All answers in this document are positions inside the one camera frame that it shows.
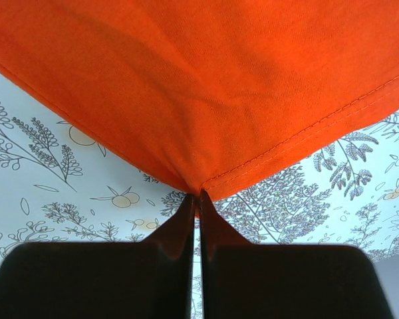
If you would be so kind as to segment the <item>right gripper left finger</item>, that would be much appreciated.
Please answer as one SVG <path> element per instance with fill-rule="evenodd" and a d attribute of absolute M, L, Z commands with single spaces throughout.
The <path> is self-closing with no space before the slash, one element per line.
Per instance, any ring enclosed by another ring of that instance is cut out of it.
<path fill-rule="evenodd" d="M 195 201 L 138 243 L 27 243 L 0 268 L 0 318 L 189 318 Z"/>

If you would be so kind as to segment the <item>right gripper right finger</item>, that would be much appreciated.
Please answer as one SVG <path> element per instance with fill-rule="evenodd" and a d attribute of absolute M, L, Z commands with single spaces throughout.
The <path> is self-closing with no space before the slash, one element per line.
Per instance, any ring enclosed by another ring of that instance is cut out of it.
<path fill-rule="evenodd" d="M 199 197 L 206 318 L 391 318 L 374 267 L 344 245 L 257 245 Z"/>

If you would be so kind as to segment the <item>orange t shirt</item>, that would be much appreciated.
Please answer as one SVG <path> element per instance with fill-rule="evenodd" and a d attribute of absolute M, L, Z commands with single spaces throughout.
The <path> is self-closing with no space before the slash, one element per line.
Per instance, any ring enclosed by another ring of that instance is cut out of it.
<path fill-rule="evenodd" d="M 0 1 L 0 73 L 217 200 L 399 109 L 399 1 Z"/>

